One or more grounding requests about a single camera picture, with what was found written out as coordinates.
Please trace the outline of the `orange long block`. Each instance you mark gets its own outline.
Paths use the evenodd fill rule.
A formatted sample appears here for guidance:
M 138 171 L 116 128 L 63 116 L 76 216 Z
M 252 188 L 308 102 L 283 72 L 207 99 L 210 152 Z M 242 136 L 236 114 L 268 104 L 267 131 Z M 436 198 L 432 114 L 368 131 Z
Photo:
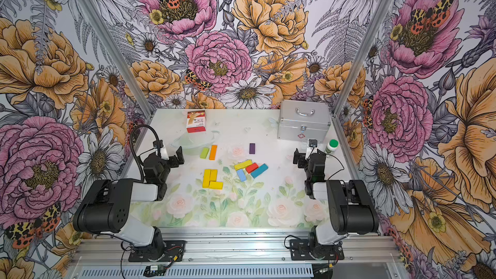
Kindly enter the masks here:
M 212 146 L 211 146 L 210 155 L 209 155 L 209 159 L 210 159 L 210 160 L 215 160 L 215 158 L 216 158 L 217 148 L 218 148 L 218 146 L 217 146 L 217 145 L 212 145 Z

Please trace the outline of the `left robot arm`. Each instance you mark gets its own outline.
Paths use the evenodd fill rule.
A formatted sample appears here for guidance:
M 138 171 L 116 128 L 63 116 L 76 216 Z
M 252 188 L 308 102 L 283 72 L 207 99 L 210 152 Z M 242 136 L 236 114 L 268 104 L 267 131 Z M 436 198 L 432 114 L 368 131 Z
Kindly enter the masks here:
M 92 235 L 110 235 L 132 245 L 134 254 L 159 260 L 166 252 L 159 228 L 129 214 L 133 202 L 162 201 L 171 169 L 184 164 L 182 148 L 163 159 L 150 154 L 144 161 L 144 182 L 134 178 L 95 181 L 73 217 L 74 229 Z

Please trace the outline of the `yellow block crosswise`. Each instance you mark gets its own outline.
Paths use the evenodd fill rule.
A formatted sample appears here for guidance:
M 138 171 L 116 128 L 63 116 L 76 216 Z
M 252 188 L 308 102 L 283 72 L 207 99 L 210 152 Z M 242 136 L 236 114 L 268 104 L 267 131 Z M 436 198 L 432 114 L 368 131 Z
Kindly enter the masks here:
M 209 182 L 209 188 L 215 190 L 222 190 L 223 182 L 215 182 L 215 181 Z

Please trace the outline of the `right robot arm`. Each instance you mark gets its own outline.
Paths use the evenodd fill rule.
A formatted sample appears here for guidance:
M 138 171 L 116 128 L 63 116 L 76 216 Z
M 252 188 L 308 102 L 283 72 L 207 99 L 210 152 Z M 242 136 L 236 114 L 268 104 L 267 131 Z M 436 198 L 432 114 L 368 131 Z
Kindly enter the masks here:
M 294 238 L 289 242 L 292 260 L 338 262 L 344 259 L 343 240 L 350 235 L 378 231 L 378 215 L 365 183 L 325 179 L 327 157 L 319 150 L 308 154 L 296 150 L 293 155 L 293 163 L 306 173 L 306 195 L 315 201 L 327 201 L 329 221 L 313 226 L 307 239 Z

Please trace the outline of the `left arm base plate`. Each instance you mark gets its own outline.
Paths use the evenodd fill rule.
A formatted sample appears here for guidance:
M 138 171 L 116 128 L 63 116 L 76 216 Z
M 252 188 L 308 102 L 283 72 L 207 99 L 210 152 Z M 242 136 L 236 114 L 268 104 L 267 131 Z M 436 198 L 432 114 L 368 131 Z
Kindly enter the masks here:
M 181 262 L 186 241 L 168 240 L 161 245 L 151 244 L 146 247 L 137 247 L 130 252 L 128 261 L 131 263 L 144 262 Z

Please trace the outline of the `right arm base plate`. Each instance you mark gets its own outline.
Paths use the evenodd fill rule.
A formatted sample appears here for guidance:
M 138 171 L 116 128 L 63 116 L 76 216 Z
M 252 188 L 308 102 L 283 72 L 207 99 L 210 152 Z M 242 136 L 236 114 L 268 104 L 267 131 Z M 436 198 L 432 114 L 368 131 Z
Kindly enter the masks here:
M 344 251 L 340 245 L 320 245 L 316 240 L 292 238 L 286 244 L 295 261 L 321 260 L 339 262 L 344 259 Z

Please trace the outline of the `long yellow block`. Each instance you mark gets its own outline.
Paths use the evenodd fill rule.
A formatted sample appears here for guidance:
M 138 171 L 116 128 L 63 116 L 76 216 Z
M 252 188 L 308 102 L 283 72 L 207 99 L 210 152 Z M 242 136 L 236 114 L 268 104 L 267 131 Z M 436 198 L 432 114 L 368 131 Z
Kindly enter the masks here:
M 209 188 L 211 182 L 211 170 L 210 169 L 205 169 L 204 170 L 204 176 L 203 176 L 203 182 L 202 182 L 202 187 L 204 189 Z

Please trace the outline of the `short yellow block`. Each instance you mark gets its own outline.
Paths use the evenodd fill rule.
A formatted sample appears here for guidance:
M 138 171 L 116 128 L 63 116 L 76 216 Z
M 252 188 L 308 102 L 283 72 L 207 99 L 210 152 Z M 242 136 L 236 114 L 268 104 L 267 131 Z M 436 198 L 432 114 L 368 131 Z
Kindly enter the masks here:
M 210 170 L 210 177 L 209 177 L 210 182 L 216 182 L 217 181 L 217 175 L 218 175 L 218 171 L 216 169 L 211 169 Z

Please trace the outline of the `green block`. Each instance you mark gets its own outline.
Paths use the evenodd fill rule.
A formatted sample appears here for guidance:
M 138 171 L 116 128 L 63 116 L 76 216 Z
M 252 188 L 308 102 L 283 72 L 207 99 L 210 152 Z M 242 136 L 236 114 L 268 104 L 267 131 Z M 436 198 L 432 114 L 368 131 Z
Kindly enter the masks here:
M 201 159 L 206 159 L 209 156 L 209 151 L 210 151 L 209 147 L 204 147 L 200 153 Z

